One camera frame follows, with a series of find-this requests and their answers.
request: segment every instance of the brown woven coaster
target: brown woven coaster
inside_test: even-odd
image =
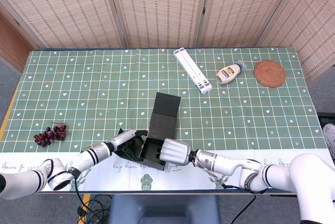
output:
[[[285,70],[275,61],[264,60],[257,63],[254,73],[257,81],[267,87],[276,88],[285,83]]]

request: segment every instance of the red grapes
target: red grapes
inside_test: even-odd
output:
[[[64,140],[66,137],[67,126],[65,124],[58,124],[57,126],[53,127],[51,130],[50,127],[46,128],[46,131],[40,134],[36,134],[33,136],[35,139],[35,143],[42,147],[46,147],[51,143],[54,143],[55,140]]]

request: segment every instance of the cable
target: cable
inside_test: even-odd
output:
[[[92,199],[92,201],[90,202],[90,204],[89,204],[89,207],[90,207],[90,208],[92,208],[93,201],[95,200],[95,198],[96,198],[96,196],[94,196],[93,199]],[[90,213],[91,213],[91,211],[89,211],[89,212],[86,214],[86,215],[87,215],[87,218],[86,218],[86,220],[85,220],[85,224],[87,224],[87,220],[88,220],[89,217],[90,217]]]
[[[235,216],[234,220],[230,224],[233,224],[237,218],[256,200],[256,195],[253,196],[253,199]]]
[[[94,214],[94,216],[96,216],[99,219],[99,221],[102,222],[101,218],[98,215],[96,215],[89,207],[87,207],[86,204],[83,202],[82,198],[80,197],[77,187],[77,178],[74,178],[74,185],[75,185],[75,192],[77,193],[78,198],[80,202],[83,204],[83,206],[86,207],[86,209],[88,209],[89,211],[91,211]]]

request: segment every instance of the mayonnaise bottle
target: mayonnaise bottle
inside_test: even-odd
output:
[[[222,68],[216,74],[215,79],[219,84],[227,84],[246,68],[247,65],[242,60],[239,60],[233,65]]]

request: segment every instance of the black box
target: black box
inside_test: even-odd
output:
[[[142,164],[164,170],[165,162],[159,159],[160,150],[166,138],[174,138],[180,97],[157,92],[153,106],[148,137],[140,157]]]

